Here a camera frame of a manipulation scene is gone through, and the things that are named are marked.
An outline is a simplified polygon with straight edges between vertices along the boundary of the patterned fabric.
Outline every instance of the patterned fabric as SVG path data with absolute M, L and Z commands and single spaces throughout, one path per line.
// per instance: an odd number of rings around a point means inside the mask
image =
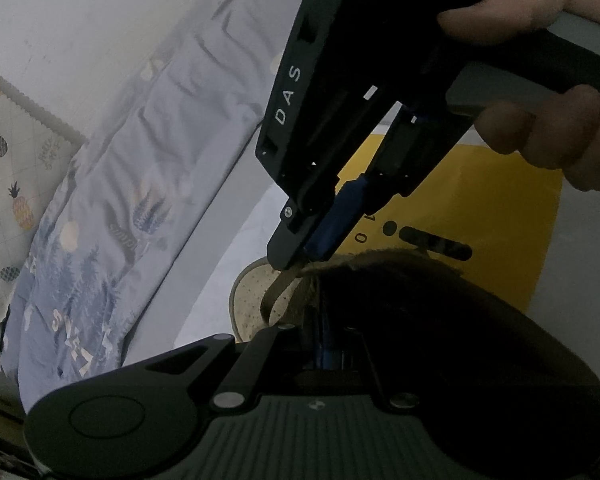
M 0 320 L 35 227 L 77 149 L 0 92 Z
M 4 333 L 2 367 L 26 410 L 120 366 L 126 334 L 262 120 L 271 60 L 300 1 L 199 0 L 174 32 L 177 45 L 130 79 L 72 159 Z M 10 193 L 12 217 L 28 225 L 22 191 Z

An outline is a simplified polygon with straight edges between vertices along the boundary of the screw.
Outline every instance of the screw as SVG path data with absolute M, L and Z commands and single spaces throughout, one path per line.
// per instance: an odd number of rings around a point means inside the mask
M 223 392 L 214 397 L 213 403 L 218 408 L 230 410 L 244 404 L 244 395 L 238 392 Z
M 420 399 L 415 394 L 400 393 L 395 394 L 389 399 L 389 404 L 398 410 L 410 410 L 420 403 Z

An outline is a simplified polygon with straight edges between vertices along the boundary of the bedsheet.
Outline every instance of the bedsheet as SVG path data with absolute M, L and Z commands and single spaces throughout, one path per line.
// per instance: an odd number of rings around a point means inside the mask
M 2 367 L 26 410 L 120 366 L 125 335 L 262 120 L 300 1 L 202 1 L 72 159 L 5 328 Z
M 255 156 L 257 136 L 254 134 L 127 335 L 125 365 L 208 335 L 232 332 L 228 298 L 235 277 L 265 256 L 286 202 L 285 193 Z

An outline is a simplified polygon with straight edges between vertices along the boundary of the pineapple pattern fabric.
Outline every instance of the pineapple pattern fabric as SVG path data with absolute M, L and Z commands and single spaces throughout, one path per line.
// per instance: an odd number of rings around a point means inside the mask
M 17 182 L 9 188 L 9 195 L 13 198 L 13 216 L 18 225 L 25 231 L 28 231 L 35 224 L 35 218 L 29 204 L 27 204 L 27 200 L 23 196 L 18 196 L 19 192 L 20 189 Z
M 40 217 L 77 149 L 0 92 L 0 321 Z

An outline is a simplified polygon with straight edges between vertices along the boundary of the yellow sticker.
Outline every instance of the yellow sticker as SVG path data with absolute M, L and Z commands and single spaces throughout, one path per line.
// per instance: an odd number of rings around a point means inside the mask
M 366 170 L 382 138 L 365 141 L 340 173 L 341 183 Z M 411 196 L 395 196 L 363 218 L 338 252 L 414 248 L 400 239 L 400 230 L 416 228 L 471 247 L 465 262 L 429 255 L 524 312 L 544 265 L 561 190 L 560 171 L 534 168 L 517 153 L 458 145 Z

